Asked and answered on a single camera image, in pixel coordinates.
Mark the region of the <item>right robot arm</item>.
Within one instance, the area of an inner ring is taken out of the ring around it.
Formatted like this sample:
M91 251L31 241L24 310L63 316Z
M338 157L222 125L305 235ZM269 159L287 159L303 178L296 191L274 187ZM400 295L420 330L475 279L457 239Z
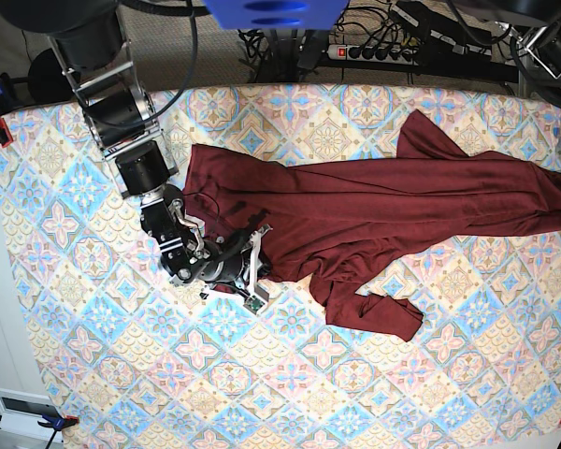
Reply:
M229 239L203 237L185 212L187 196L169 183L177 168L158 141L161 115L137 78L119 1L0 1L13 26L46 36L105 160L122 179L123 196L140 200L141 227L156 239L174 285L195 280L239 297L263 297L261 240L240 229Z

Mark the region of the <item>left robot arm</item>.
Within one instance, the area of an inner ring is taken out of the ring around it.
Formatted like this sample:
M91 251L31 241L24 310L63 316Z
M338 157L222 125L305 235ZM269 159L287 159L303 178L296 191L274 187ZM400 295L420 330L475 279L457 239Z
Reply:
M447 6L480 46L498 47L508 41L520 84L561 109L561 1L449 1ZM503 32L482 36L468 25L465 15L494 22Z

